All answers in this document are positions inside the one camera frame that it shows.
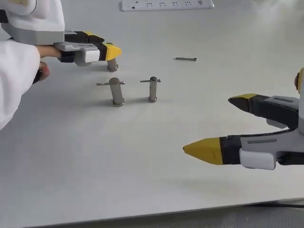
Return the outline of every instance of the metal pin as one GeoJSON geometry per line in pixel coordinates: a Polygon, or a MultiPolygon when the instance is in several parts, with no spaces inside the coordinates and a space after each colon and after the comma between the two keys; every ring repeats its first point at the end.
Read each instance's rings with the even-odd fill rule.
{"type": "Polygon", "coordinates": [[[108,61],[108,71],[115,72],[118,69],[119,69],[119,66],[118,66],[115,58],[108,61]]]}
{"type": "Polygon", "coordinates": [[[125,100],[122,93],[122,88],[120,85],[124,85],[125,82],[119,81],[117,77],[113,77],[110,79],[108,83],[98,83],[97,86],[110,86],[112,96],[113,96],[113,105],[116,107],[121,107],[124,105],[125,100]]]}
{"type": "Polygon", "coordinates": [[[194,61],[196,62],[198,59],[197,58],[183,58],[183,57],[176,57],[176,60],[188,60],[188,61],[194,61]]]}
{"type": "Polygon", "coordinates": [[[157,101],[157,83],[161,82],[161,80],[157,79],[157,77],[150,77],[150,80],[142,80],[140,82],[150,82],[150,95],[148,100],[150,103],[155,103],[157,101]]]}

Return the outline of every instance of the white table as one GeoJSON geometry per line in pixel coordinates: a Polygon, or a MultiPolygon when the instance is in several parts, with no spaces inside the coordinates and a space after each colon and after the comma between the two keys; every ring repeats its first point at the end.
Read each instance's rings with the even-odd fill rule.
{"type": "Polygon", "coordinates": [[[129,13],[117,0],[62,2],[67,28],[122,48],[120,70],[48,61],[52,77],[26,93],[0,132],[0,228],[304,196],[303,166],[213,166],[182,150],[206,137],[278,130],[227,99],[298,96],[304,1],[214,0],[213,10],[129,13]],[[126,81],[120,108],[111,106],[110,88],[95,86],[114,76],[126,81]],[[154,104],[139,83],[151,76],[162,79],[154,104]]]}

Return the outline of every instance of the electrical outlet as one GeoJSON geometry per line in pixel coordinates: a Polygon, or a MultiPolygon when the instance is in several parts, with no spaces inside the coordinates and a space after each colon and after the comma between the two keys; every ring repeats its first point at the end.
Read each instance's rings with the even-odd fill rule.
{"type": "Polygon", "coordinates": [[[180,4],[179,4],[178,1],[172,1],[172,2],[171,2],[171,5],[172,5],[173,7],[179,7],[179,6],[180,6],[180,4]]]}
{"type": "Polygon", "coordinates": [[[191,6],[191,5],[192,5],[191,1],[185,1],[185,6],[191,6]]]}
{"type": "Polygon", "coordinates": [[[212,9],[212,0],[123,0],[121,11],[212,9]]]}

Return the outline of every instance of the person's hand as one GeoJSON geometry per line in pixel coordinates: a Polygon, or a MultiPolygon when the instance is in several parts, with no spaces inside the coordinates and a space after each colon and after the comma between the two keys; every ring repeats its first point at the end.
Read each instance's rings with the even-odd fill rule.
{"type": "MultiPolygon", "coordinates": [[[[60,58],[61,57],[60,51],[53,46],[36,46],[36,48],[40,54],[40,58],[45,58],[45,57],[60,58]]],[[[48,65],[45,62],[42,62],[42,61],[40,62],[39,71],[42,72],[39,81],[45,80],[50,75],[48,65]]]]}

